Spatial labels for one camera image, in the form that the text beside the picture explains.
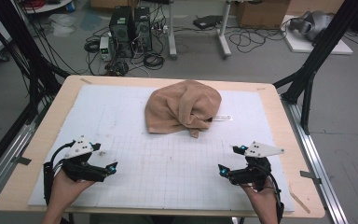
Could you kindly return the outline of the white power supply unit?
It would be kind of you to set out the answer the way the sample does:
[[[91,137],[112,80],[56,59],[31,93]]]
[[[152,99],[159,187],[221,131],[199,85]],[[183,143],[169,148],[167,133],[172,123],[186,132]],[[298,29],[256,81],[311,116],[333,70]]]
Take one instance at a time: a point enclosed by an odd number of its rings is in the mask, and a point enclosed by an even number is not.
[[[100,52],[105,62],[109,62],[113,59],[113,50],[109,36],[102,36],[100,38]]]

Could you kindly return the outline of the white round table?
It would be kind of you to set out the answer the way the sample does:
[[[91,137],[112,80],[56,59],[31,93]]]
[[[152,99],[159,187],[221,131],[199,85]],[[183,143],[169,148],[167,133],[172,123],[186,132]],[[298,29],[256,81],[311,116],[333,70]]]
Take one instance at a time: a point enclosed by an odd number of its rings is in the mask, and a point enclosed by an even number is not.
[[[60,0],[59,4],[44,4],[42,7],[39,8],[26,8],[25,11],[30,14],[47,12],[61,7],[66,7],[67,5],[71,5],[72,3],[73,0]]]

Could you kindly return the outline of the black frame strut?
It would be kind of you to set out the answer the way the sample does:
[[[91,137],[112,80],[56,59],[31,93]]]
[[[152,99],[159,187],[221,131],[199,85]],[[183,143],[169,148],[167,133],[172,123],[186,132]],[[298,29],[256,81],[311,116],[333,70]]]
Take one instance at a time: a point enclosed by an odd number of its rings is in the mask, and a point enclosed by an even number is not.
[[[310,134],[310,102],[315,76],[357,17],[358,0],[344,0],[336,16],[317,41],[316,46],[302,66],[292,75],[273,84],[276,89],[290,84],[287,91],[282,94],[283,100],[290,105],[295,105],[298,97],[303,95],[300,127],[306,135]]]

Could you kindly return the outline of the thin wooden stick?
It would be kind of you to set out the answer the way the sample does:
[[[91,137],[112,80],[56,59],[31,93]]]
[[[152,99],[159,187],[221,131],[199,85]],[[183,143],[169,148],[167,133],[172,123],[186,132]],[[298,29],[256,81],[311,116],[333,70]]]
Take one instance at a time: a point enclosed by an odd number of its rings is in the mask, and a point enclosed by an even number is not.
[[[291,197],[296,201],[296,203],[307,213],[310,214],[310,209],[307,207],[305,202],[301,200],[297,194],[295,194],[291,189],[289,190]]]

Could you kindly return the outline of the grey tape piece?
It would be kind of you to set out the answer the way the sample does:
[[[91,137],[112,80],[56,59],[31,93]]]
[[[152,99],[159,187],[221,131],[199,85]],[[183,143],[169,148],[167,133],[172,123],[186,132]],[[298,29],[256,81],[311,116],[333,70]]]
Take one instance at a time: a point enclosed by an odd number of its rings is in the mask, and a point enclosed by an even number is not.
[[[322,183],[322,179],[320,177],[317,177],[314,173],[301,171],[300,175],[302,177],[311,179],[315,185],[318,185],[318,184]]]

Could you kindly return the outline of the white grid mat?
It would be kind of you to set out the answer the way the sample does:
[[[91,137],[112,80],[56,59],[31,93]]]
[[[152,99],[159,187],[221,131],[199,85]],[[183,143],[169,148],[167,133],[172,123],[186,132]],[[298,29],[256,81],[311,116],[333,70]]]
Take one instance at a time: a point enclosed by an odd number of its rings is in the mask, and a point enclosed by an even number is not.
[[[273,145],[261,96],[221,91],[219,120],[196,138],[188,131],[152,134],[145,126],[146,87],[85,85],[79,91],[49,156],[60,160],[79,136],[100,144],[89,162],[117,164],[114,175],[76,200],[77,207],[247,212],[243,190],[219,174],[222,165],[246,166],[235,146]]]

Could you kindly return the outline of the white floor board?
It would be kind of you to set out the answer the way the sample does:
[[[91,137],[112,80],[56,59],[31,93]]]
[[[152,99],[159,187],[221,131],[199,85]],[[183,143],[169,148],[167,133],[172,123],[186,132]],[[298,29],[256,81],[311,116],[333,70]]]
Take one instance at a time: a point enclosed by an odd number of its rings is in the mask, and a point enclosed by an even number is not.
[[[285,15],[282,22],[281,31],[284,35],[286,44],[292,52],[311,53],[313,51],[313,46],[309,40],[298,31],[291,31],[288,28],[289,21],[292,18],[292,15]],[[352,55],[353,51],[342,40],[339,40],[331,53],[334,55]]]

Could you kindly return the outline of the brown towel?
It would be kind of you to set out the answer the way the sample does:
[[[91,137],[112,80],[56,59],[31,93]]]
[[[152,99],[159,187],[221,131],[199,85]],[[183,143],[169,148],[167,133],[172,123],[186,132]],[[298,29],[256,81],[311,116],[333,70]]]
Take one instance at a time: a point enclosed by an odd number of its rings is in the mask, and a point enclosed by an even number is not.
[[[145,106],[149,133],[188,130],[193,138],[208,130],[222,103],[216,89],[196,80],[185,80],[151,93]]]

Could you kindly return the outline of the aluminium rail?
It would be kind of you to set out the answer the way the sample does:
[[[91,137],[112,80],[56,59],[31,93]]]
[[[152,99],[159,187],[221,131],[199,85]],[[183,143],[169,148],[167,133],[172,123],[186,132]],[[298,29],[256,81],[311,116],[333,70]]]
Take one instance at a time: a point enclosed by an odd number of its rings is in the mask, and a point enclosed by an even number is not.
[[[309,168],[308,172],[314,173],[317,177],[322,179],[321,184],[313,184],[319,193],[324,211],[329,216],[332,224],[349,224],[327,172],[324,169],[317,147],[311,136],[306,134],[304,128],[300,124],[300,109],[297,105],[291,105],[285,101],[282,101],[282,105],[286,116],[292,125],[296,140]]]
[[[31,105],[28,104],[0,141],[0,187],[3,182],[8,180],[18,165],[12,162],[13,159],[23,157],[25,149],[30,144],[51,104],[51,99],[42,99],[37,106],[35,115],[31,114]]]

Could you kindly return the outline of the person's left hand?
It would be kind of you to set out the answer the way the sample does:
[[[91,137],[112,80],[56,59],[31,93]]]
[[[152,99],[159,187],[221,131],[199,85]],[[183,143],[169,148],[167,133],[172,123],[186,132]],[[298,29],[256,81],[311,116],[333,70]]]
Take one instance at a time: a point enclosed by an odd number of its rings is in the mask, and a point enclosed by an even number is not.
[[[88,180],[74,181],[60,170],[54,177],[48,206],[65,209],[93,184],[93,181]]]

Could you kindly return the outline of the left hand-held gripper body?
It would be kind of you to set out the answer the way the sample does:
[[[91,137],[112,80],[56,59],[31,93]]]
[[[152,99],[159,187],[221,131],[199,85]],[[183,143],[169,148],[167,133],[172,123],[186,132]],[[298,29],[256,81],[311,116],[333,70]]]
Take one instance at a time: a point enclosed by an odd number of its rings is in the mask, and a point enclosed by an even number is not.
[[[106,175],[103,174],[103,168],[89,164],[89,158],[93,152],[91,142],[84,135],[81,135],[65,152],[62,161],[63,171],[74,181],[103,182],[106,178]]]

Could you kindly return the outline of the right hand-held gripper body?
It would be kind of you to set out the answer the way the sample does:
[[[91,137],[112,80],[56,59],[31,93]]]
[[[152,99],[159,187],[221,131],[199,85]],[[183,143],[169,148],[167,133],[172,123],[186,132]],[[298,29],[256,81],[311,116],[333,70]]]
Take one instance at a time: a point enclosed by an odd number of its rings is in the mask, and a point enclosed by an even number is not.
[[[233,170],[228,179],[233,185],[255,183],[257,190],[262,190],[265,180],[271,176],[271,165],[268,156],[283,154],[285,150],[258,142],[253,142],[243,155],[247,166],[240,170]]]

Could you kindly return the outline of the person's right hand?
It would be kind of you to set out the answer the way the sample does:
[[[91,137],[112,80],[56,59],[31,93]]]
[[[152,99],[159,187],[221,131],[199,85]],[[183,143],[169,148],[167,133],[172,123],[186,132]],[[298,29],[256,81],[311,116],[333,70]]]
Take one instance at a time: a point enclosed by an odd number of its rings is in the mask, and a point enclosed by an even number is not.
[[[276,196],[275,191],[269,181],[266,181],[261,191],[256,191],[249,184],[241,185],[248,196],[252,207],[259,217],[276,217]]]

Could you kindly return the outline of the large black computer tower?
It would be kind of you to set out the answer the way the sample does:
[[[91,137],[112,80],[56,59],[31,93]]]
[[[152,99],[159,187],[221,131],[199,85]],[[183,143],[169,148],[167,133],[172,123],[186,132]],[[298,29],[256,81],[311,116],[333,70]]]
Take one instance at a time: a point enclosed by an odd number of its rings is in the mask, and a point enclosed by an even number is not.
[[[134,22],[130,6],[117,6],[114,8],[109,29],[112,38],[117,45],[117,51],[121,57],[132,56],[131,43],[135,37]]]

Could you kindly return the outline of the slim black computer tower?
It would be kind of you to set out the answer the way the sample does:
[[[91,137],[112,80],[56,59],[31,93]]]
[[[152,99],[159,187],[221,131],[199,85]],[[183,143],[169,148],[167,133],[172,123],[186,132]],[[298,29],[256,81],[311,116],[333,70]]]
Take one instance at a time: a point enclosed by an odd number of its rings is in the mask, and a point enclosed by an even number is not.
[[[134,22],[138,45],[143,51],[152,50],[152,37],[150,25],[150,8],[136,7],[134,9]]]

